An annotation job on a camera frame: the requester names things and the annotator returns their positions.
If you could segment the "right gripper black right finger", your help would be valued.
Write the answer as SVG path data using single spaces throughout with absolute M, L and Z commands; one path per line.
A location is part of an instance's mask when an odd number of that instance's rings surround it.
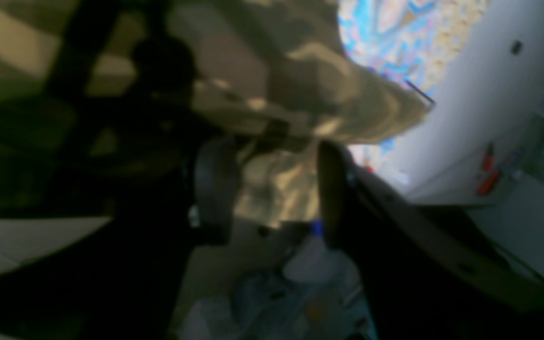
M 462 243 L 357 166 L 317 152 L 324 240 L 356 265 L 381 340 L 544 340 L 544 284 Z

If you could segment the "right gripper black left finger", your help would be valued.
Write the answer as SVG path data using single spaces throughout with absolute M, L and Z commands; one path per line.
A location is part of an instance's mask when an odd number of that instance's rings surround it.
M 210 138 L 93 234 L 0 275 L 0 336 L 163 340 L 192 252 L 230 239 L 236 151 L 232 137 Z

